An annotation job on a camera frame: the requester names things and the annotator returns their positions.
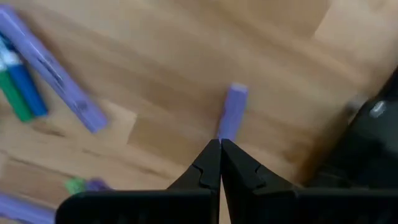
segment black device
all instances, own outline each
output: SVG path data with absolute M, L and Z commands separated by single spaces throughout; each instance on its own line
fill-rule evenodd
M 395 71 L 305 188 L 215 139 L 168 189 L 83 192 L 61 204 L 56 224 L 216 224 L 221 176 L 232 224 L 398 223 L 397 100 Z

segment wooden floor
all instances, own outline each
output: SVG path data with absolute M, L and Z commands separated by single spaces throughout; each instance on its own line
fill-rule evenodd
M 215 136 L 232 82 L 249 88 L 237 143 L 301 183 L 398 63 L 395 0 L 0 0 L 111 120 L 91 135 L 35 76 L 50 116 L 1 100 L 0 190 L 56 208 L 71 177 L 163 189 Z M 221 222 L 228 223 L 222 202 Z

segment green object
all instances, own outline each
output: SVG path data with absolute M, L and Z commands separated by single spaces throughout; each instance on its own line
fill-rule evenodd
M 5 94 L 9 104 L 14 109 L 15 114 L 22 122 L 28 122 L 33 119 L 25 99 L 19 93 L 19 90 L 11 80 L 7 68 L 3 61 L 0 61 L 0 88 Z
M 71 195 L 86 191 L 86 180 L 82 178 L 73 178 L 70 179 L 66 184 L 66 188 L 68 189 Z

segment purple marker cap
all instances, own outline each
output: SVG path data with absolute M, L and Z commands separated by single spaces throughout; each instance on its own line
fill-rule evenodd
M 6 4 L 0 5 L 0 32 L 14 44 L 19 53 L 40 73 L 92 133 L 106 126 L 107 120 L 101 110 L 31 33 L 15 10 Z
M 218 139 L 220 141 L 222 139 L 235 140 L 247 100 L 248 88 L 241 84 L 232 84 L 224 103 L 224 113 L 218 127 Z
M 0 193 L 0 216 L 22 223 L 55 223 L 55 211 L 2 193 Z
M 87 191 L 103 191 L 103 190 L 112 190 L 103 179 L 100 178 L 92 178 L 91 180 L 86 182 L 86 190 Z

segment purple object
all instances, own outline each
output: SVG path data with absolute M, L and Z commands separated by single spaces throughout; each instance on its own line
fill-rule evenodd
M 218 127 L 218 139 L 234 141 L 241 125 L 246 102 L 248 100 L 248 88 L 240 84 L 232 84 L 228 91 L 224 113 Z
M 107 120 L 101 110 L 31 33 L 15 10 L 6 4 L 0 5 L 0 32 L 14 44 L 19 53 L 40 73 L 92 133 L 106 126 Z
M 100 178 L 92 178 L 89 181 L 86 181 L 86 190 L 87 191 L 103 191 L 103 190 L 112 190 L 103 179 Z
M 0 216 L 22 223 L 55 223 L 55 211 L 2 193 L 0 193 Z

